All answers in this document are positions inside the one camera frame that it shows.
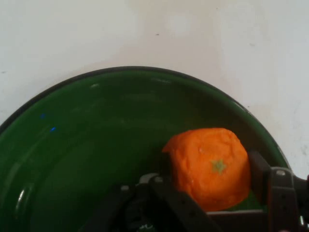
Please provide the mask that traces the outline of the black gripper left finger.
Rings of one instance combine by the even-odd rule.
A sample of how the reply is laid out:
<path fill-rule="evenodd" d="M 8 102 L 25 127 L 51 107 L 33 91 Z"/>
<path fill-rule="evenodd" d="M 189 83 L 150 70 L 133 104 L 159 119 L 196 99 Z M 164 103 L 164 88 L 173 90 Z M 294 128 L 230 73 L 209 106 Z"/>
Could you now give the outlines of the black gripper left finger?
<path fill-rule="evenodd" d="M 136 185 L 115 185 L 83 232 L 220 232 L 221 228 L 166 176 L 144 175 Z"/>

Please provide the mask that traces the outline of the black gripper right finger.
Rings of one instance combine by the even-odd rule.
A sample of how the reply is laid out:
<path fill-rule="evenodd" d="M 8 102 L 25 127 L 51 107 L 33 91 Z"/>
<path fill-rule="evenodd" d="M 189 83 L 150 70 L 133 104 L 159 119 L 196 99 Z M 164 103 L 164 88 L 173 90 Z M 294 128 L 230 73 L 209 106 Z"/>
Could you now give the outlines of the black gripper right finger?
<path fill-rule="evenodd" d="M 269 232 L 309 230 L 309 180 L 290 169 L 272 167 L 257 151 L 248 153 L 251 185 L 260 204 L 267 206 Z"/>

